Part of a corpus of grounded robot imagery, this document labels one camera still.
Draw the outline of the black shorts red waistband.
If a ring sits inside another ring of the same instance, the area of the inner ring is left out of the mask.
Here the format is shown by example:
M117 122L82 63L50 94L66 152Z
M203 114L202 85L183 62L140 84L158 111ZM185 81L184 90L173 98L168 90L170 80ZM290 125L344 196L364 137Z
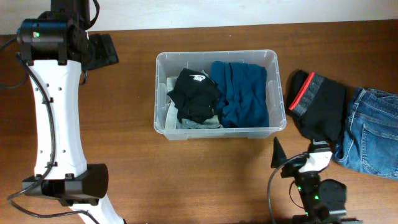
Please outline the black shorts red waistband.
M344 121L346 87L315 72L297 70L287 95L287 114L309 140L336 142Z

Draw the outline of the dark blue garment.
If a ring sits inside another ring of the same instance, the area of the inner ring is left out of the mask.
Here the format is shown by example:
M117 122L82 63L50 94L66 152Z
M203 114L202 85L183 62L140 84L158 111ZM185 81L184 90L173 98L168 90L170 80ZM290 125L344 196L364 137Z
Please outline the dark blue garment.
M220 93L216 110L224 128L266 128L267 70L256 64L215 61L211 79Z

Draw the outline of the light grey-blue jeans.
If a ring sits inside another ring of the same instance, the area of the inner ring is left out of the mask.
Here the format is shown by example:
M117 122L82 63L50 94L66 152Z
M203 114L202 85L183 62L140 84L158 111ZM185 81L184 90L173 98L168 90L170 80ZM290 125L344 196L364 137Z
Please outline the light grey-blue jeans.
M171 90L173 90L177 77L168 77L167 93L170 92ZM214 117L206 120L202 124L196 123L194 121L190 121L187 119L183 119L182 122L179 122L177 119L178 110L175 107L175 103L170 98L170 106L169 106L167 116L166 116L165 128L166 129L218 129L218 128L222 128L223 126L219 122L217 112L215 111L215 106L214 106L214 112L215 112Z

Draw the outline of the black garment with white logo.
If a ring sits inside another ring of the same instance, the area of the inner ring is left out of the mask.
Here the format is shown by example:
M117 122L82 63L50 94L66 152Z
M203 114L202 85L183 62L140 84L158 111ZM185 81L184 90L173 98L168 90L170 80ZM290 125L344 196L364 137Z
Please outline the black garment with white logo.
M175 103L179 122L187 119L202 124L215 115L219 91L204 73L184 68L167 94Z

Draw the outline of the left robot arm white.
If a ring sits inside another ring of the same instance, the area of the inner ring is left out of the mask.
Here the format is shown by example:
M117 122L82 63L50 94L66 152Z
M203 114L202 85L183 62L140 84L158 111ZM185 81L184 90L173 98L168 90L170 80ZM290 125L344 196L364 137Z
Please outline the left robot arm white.
M22 22L17 58L35 102L37 158L22 194L58 201L85 223L122 223L108 195L104 164L89 164L80 138L78 89L87 73L118 63L108 34L89 34L97 1L52 1L50 10Z

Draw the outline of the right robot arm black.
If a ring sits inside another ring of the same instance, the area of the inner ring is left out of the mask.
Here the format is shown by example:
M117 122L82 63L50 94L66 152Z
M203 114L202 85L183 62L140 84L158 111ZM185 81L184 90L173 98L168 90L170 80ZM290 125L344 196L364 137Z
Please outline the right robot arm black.
M304 210L303 215L294 215L291 223L355 224L362 223L356 218L347 218L347 186L334 179L321 180L320 173L325 170L332 157L332 150L325 141L312 141L308 150L287 158L278 140L273 139L271 167L273 172L267 183L267 204L271 222L276 219L271 202L271 185L276 173L282 178L293 178L291 186L296 186Z

